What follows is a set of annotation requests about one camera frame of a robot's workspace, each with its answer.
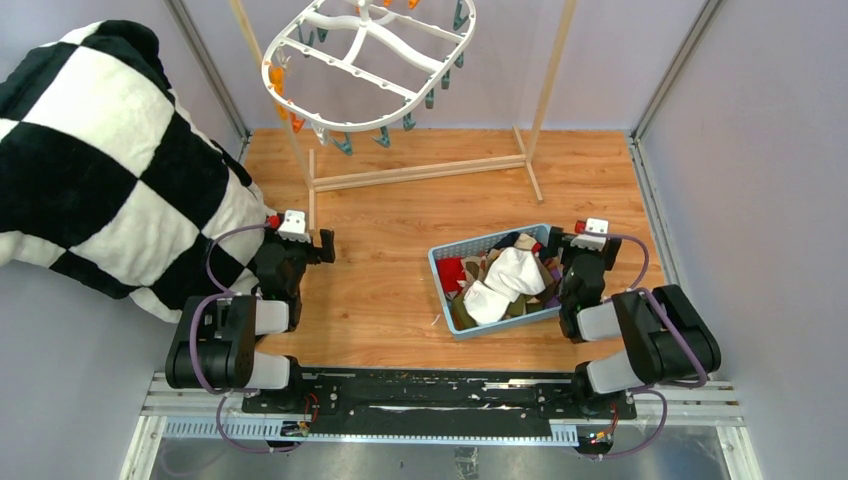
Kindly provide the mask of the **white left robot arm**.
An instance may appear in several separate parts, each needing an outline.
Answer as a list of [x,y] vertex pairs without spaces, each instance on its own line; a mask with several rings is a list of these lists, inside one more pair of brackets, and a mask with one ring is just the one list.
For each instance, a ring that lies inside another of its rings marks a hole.
[[262,230],[272,237],[255,257],[258,285],[247,293],[229,288],[187,299],[165,363],[174,389],[202,389],[213,395],[230,391],[268,391],[283,413],[298,411],[306,400],[302,369],[293,356],[261,354],[258,340],[290,333],[300,320],[300,282],[306,267],[333,263],[335,232],[319,231],[320,244],[308,234],[276,231],[269,223],[241,227],[220,236]]

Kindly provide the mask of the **white sock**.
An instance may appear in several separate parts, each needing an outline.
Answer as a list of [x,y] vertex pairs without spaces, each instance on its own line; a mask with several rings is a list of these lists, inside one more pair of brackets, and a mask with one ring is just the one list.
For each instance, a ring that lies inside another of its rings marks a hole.
[[462,303],[477,325],[488,325],[503,318],[511,300],[484,283],[475,281],[465,291]]
[[533,253],[514,247],[505,248],[491,263],[484,284],[510,302],[520,295],[535,296],[546,289]]

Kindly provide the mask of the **green brown striped sock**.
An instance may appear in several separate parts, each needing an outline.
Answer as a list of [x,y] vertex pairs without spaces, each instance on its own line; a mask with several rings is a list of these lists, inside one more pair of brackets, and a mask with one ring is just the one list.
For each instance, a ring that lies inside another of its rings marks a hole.
[[463,331],[478,326],[477,322],[468,313],[465,304],[459,298],[451,303],[450,307],[453,324],[458,331]]

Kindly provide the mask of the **black white checkered blanket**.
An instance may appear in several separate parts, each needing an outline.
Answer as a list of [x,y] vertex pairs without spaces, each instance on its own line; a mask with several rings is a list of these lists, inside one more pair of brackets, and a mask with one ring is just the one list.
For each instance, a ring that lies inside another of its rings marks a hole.
[[175,323],[254,293],[259,186],[180,104],[147,26],[104,20],[30,50],[1,85],[1,260]]

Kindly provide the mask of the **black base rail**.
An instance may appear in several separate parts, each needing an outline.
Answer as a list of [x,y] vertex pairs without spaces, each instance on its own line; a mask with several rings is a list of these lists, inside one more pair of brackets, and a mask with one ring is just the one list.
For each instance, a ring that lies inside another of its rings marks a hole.
[[316,434],[400,438],[542,439],[552,423],[608,427],[633,420],[617,394],[579,405],[561,372],[306,367],[293,393],[243,401],[250,414],[298,414]]

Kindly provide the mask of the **wooden drying rack frame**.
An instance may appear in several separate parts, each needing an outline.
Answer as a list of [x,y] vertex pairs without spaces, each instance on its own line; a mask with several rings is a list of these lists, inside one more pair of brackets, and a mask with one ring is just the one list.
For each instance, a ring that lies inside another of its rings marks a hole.
[[[308,196],[306,220],[309,227],[316,226],[316,197],[320,193],[490,171],[524,170],[536,201],[544,201],[533,160],[577,2],[567,1],[563,5],[530,138],[523,139],[518,127],[512,129],[517,153],[328,177],[318,176],[316,153],[312,149],[301,148],[299,131],[305,126],[310,127],[320,145],[332,144],[346,156],[352,155],[351,136],[358,132],[375,130],[378,133],[376,143],[384,148],[390,147],[390,125],[400,122],[405,131],[412,130],[415,126],[414,110],[419,105],[432,108],[436,88],[449,87],[451,73],[462,66],[464,54],[476,33],[477,8],[472,1],[458,2],[452,27],[444,29],[412,16],[411,12],[418,5],[415,1],[408,2],[404,11],[393,8],[389,1],[354,1],[351,4],[354,11],[350,15],[326,15],[321,11],[322,5],[320,1],[309,2],[268,46],[262,47],[243,3],[232,1],[229,4],[254,60],[263,90],[273,101],[284,137],[301,172]],[[369,39],[376,40],[400,60],[425,73],[423,84],[412,90],[356,65],[355,61]],[[285,94],[285,80],[290,64],[289,57],[284,54],[286,49],[341,71],[355,80],[364,81],[382,92],[389,92],[399,97],[401,104],[394,110],[363,122],[332,121],[318,112],[309,111]]]

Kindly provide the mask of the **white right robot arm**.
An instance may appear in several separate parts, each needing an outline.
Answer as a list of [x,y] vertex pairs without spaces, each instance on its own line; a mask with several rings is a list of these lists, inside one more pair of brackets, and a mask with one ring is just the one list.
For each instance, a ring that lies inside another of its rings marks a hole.
[[547,247],[564,268],[556,294],[564,336],[574,343],[623,342],[617,353],[575,367],[568,397],[584,417],[656,384],[700,388],[722,363],[715,336],[679,285],[649,289],[634,283],[603,296],[604,275],[625,238],[587,223],[573,233],[554,227],[549,234]]

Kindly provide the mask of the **red sock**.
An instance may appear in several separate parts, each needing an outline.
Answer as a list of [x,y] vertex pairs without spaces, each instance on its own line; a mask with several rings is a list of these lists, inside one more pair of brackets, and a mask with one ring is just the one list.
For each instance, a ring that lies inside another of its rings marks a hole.
[[439,283],[447,297],[458,295],[467,285],[466,271],[461,257],[448,257],[436,261]]

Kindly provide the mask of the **white round clip hanger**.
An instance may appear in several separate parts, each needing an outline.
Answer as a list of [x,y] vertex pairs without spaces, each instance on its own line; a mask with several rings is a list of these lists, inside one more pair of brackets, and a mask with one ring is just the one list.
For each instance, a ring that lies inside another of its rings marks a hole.
[[262,83],[295,131],[354,152],[352,136],[383,148],[415,128],[463,67],[476,32],[472,1],[312,1],[266,48]]

